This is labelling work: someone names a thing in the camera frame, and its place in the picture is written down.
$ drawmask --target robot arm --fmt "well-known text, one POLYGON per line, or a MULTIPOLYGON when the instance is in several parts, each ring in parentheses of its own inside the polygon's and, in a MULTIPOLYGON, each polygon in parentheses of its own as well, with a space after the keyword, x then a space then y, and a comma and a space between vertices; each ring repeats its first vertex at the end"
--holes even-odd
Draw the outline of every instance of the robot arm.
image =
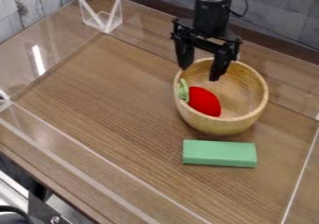
POLYGON ((225 75, 231 61, 237 60, 242 38, 229 28, 233 0, 197 0, 193 20, 174 19, 173 39, 177 44, 179 66, 187 69, 195 59, 195 48, 215 54, 210 80, 225 75), (209 38, 225 41, 219 45, 209 38))

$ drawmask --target wooden bowl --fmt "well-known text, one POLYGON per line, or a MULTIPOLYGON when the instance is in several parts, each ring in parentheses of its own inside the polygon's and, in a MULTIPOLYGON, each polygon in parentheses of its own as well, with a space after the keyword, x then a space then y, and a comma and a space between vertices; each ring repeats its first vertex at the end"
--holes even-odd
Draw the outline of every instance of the wooden bowl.
POLYGON ((185 121, 201 132, 213 135, 237 134, 246 131, 259 119, 267 101, 269 87, 263 77, 245 63, 233 62, 219 81, 209 80, 214 59, 198 60, 175 77, 175 100, 185 121), (179 80, 185 78, 190 87, 210 90, 222 105, 219 118, 198 112, 179 98, 179 80))

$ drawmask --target green block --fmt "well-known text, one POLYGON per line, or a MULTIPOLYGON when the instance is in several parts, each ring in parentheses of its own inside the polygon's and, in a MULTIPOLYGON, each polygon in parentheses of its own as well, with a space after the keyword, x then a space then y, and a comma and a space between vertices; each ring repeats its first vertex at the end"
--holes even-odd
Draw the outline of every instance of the green block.
POLYGON ((257 166, 254 143, 183 141, 183 163, 234 167, 257 166))

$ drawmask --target wooden table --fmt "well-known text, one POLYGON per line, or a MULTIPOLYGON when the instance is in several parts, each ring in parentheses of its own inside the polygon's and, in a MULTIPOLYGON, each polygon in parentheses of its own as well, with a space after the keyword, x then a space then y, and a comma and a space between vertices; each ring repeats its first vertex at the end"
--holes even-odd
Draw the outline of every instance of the wooden table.
MULTIPOLYGON (((87 1, 97 10, 114 3, 87 1)), ((98 223, 314 223, 318 66, 246 43, 241 61, 266 78, 271 100, 247 132, 207 136, 175 108, 173 17, 122 5, 111 35, 82 24, 75 2, 0 47, 14 101, 0 113, 2 152, 98 223), (44 76, 32 72, 30 48, 10 54, 27 43, 54 66, 44 76), (258 167, 183 165, 183 139, 255 142, 258 167)))

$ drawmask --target red strawberry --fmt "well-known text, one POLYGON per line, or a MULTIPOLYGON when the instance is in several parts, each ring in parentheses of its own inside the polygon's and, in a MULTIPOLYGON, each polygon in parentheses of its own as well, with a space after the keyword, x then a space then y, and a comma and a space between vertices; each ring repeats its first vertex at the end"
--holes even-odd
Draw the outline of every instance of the red strawberry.
POLYGON ((222 107, 217 96, 201 87, 190 87, 189 89, 185 79, 181 80, 179 96, 189 103, 189 106, 201 113, 214 117, 221 116, 222 107))

